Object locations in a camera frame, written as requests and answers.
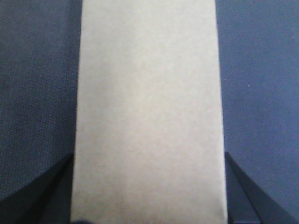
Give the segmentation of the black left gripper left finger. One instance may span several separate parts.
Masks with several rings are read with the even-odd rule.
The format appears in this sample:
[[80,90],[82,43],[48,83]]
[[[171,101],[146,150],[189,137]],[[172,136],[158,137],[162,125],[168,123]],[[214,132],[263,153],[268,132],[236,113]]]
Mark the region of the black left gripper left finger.
[[39,177],[0,201],[2,224],[68,224],[73,155],[68,154]]

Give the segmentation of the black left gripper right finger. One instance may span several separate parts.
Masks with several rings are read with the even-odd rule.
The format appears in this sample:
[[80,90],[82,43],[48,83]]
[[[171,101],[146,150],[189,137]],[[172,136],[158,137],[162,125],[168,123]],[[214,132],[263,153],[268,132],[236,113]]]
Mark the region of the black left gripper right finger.
[[230,224],[297,224],[299,221],[267,195],[225,153],[227,208]]

